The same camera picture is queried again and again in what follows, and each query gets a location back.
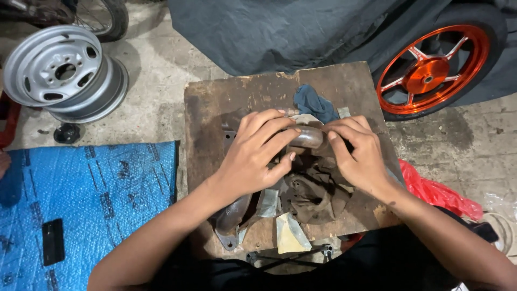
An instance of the wooden workbench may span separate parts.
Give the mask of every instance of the wooden workbench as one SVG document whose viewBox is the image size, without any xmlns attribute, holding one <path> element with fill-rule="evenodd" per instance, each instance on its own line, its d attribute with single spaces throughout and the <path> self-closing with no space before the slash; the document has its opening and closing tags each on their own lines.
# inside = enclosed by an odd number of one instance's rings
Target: wooden workbench
<svg viewBox="0 0 517 291">
<path fill-rule="evenodd" d="M 402 179 L 397 156 L 377 100 L 366 62 L 299 70 L 293 75 L 269 73 L 215 81 L 189 83 L 185 88 L 185 128 L 188 190 L 194 190 L 223 161 L 221 114 L 238 108 L 262 111 L 273 107 L 294 108 L 293 95 L 303 84 L 312 85 L 334 108 L 348 107 L 351 115 L 364 115 L 378 134 L 386 166 Z M 377 229 L 398 223 L 377 200 L 356 191 L 338 221 L 302 225 L 309 240 Z M 213 257 L 276 247 L 275 219 L 261 219 L 246 233 L 234 251 L 226 251 L 208 222 L 197 232 L 204 250 Z"/>
</svg>

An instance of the black cover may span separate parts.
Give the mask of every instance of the black cover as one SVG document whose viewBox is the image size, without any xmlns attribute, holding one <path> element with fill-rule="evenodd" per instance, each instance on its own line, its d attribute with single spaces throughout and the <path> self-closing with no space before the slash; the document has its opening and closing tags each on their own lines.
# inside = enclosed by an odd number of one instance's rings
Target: black cover
<svg viewBox="0 0 517 291">
<path fill-rule="evenodd" d="M 450 2 L 169 0 L 169 9 L 174 29 L 228 74 L 246 76 L 353 61 L 368 61 L 373 72 L 429 27 Z M 516 2 L 494 4 L 508 10 Z M 472 90 L 461 101 L 517 91 L 517 82 L 500 81 L 506 70 L 517 67 L 515 52 L 504 55 L 504 63 L 482 82 L 483 89 Z M 500 82 L 492 86 L 494 80 Z"/>
</svg>

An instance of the blue bubble wrap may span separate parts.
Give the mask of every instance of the blue bubble wrap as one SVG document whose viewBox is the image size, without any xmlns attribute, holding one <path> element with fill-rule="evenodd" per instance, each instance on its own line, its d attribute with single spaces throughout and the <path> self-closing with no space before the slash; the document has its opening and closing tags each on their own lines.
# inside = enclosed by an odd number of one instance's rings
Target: blue bubble wrap
<svg viewBox="0 0 517 291">
<path fill-rule="evenodd" d="M 86 290 L 94 265 L 174 202 L 176 144 L 8 152 L 0 290 Z M 43 266 L 41 224 L 63 219 L 65 259 Z"/>
</svg>

